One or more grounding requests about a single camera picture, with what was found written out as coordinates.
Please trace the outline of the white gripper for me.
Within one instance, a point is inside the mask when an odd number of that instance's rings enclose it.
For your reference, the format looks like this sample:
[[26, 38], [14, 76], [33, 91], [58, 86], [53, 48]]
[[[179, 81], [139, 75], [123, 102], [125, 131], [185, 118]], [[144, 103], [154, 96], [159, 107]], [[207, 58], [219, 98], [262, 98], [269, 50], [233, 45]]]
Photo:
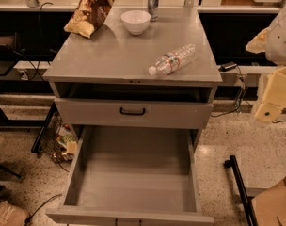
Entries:
[[286, 108], [286, 5], [272, 21], [247, 45], [246, 50], [258, 54], [265, 51], [266, 59], [277, 66], [259, 79], [257, 101], [252, 109], [253, 124], [269, 124]]

